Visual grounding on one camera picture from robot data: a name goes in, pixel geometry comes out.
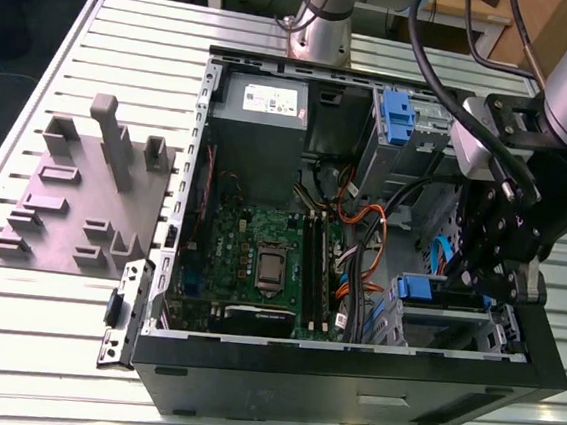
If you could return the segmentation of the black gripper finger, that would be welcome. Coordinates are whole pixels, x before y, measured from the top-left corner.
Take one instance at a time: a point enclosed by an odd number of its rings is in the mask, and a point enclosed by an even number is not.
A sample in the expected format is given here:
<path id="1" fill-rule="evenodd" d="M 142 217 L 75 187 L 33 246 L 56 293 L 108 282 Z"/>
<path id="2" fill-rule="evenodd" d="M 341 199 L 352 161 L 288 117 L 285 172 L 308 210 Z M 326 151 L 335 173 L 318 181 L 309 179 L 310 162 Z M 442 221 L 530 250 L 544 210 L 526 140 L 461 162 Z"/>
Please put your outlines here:
<path id="1" fill-rule="evenodd" d="M 490 298 L 523 301 L 526 275 L 522 265 L 503 261 L 496 266 L 475 267 L 469 270 L 472 288 Z"/>
<path id="2" fill-rule="evenodd" d="M 506 202 L 500 187 L 473 182 L 464 184 L 456 212 L 460 230 L 457 250 L 445 272 L 448 287 L 472 288 L 469 270 L 498 265 L 498 247 L 506 231 Z"/>

